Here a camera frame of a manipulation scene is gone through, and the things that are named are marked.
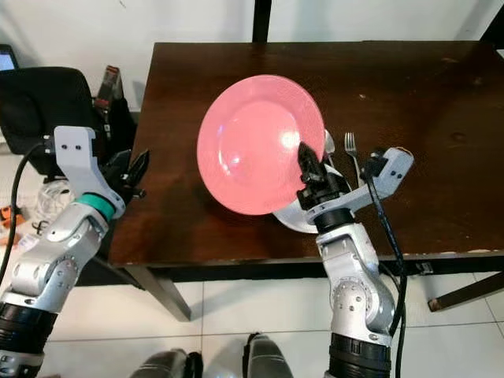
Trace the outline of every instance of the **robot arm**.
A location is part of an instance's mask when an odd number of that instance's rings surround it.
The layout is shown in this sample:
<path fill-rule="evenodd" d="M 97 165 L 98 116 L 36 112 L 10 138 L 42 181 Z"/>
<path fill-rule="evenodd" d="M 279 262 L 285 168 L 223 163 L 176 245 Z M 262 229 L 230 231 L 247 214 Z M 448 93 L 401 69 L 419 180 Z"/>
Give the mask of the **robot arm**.
<path fill-rule="evenodd" d="M 306 187 L 298 192 L 307 220 L 317 226 L 317 246 L 331 284 L 333 318 L 326 378 L 390 375 L 389 327 L 395 304 L 380 279 L 378 257 L 354 211 L 372 200 L 367 187 L 350 192 L 346 181 L 325 171 L 306 145 L 299 148 Z M 380 198 L 392 195 L 413 164 L 400 149 L 375 153 L 366 163 Z"/>
<path fill-rule="evenodd" d="M 136 159 L 130 172 L 129 153 L 116 156 L 105 167 L 106 180 L 93 156 L 94 138 L 89 128 L 54 131 L 57 163 L 76 200 L 21 256 L 0 299 L 0 377 L 36 376 L 53 324 L 83 267 L 98 252 L 109 222 L 139 193 L 135 185 L 146 171 L 148 153 Z M 120 184 L 113 190 L 107 181 Z"/>

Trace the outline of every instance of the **table leg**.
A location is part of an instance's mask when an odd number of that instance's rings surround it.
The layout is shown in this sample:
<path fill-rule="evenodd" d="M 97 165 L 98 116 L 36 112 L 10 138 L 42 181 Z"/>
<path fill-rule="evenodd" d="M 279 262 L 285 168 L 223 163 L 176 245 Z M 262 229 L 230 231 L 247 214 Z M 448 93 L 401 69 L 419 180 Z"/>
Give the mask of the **table leg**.
<path fill-rule="evenodd" d="M 173 281 L 158 277 L 145 266 L 127 266 L 126 270 L 149 291 L 178 321 L 190 321 L 191 309 L 184 301 Z"/>
<path fill-rule="evenodd" d="M 500 272 L 485 278 L 484 280 L 475 282 L 471 285 L 452 291 L 441 297 L 431 299 L 428 301 L 428 308 L 431 312 L 446 309 L 451 306 L 459 305 L 463 302 L 476 299 L 482 295 L 488 295 L 493 291 L 501 290 L 504 288 L 504 272 Z"/>

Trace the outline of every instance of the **dark wooden tabletop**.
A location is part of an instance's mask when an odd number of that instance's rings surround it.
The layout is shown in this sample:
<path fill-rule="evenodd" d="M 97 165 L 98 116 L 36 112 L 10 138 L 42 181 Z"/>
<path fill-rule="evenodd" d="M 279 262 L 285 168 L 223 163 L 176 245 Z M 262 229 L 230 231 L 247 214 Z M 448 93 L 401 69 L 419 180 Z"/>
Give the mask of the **dark wooden tabletop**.
<path fill-rule="evenodd" d="M 415 163 L 387 215 L 405 254 L 454 257 L 504 247 L 504 63 L 477 42 L 156 43 L 135 150 L 151 150 L 147 196 L 119 221 L 115 265 L 214 264 L 316 258 L 314 235 L 273 215 L 225 209 L 198 173 L 206 110 L 233 83 L 262 73 L 301 84 L 335 138 L 337 168 L 354 182 L 343 135 L 363 160 L 404 146 Z M 370 206 L 358 212 L 377 253 L 391 254 Z"/>

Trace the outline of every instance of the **white tile floor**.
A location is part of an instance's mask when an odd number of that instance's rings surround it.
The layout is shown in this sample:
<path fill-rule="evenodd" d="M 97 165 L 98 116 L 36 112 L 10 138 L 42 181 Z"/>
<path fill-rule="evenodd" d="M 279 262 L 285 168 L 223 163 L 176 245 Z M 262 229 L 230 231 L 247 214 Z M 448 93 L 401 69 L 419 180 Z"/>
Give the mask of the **white tile floor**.
<path fill-rule="evenodd" d="M 504 293 L 440 313 L 430 313 L 426 304 L 432 296 L 482 277 L 458 274 L 409 281 L 404 377 L 502 376 Z M 296 377 L 323 376 L 331 318 L 326 280 L 177 286 L 195 313 L 190 323 L 176 322 L 133 287 L 75 289 L 46 346 L 40 376 L 126 378 L 151 354 L 181 347 L 203 352 L 207 378 L 240 377 L 243 345 L 256 331 L 278 343 Z"/>

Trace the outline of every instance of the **fork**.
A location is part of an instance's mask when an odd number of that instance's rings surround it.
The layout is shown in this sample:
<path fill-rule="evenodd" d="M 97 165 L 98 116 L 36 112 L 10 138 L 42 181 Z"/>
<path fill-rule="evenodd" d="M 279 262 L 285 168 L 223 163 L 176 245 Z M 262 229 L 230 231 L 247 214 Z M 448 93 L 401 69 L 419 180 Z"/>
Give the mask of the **fork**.
<path fill-rule="evenodd" d="M 355 135 L 353 132 L 345 133 L 345 151 L 354 160 L 355 172 L 357 173 L 357 182 L 359 187 L 363 186 L 364 180 L 361 179 L 361 170 L 357 163 L 357 147 L 355 146 Z"/>

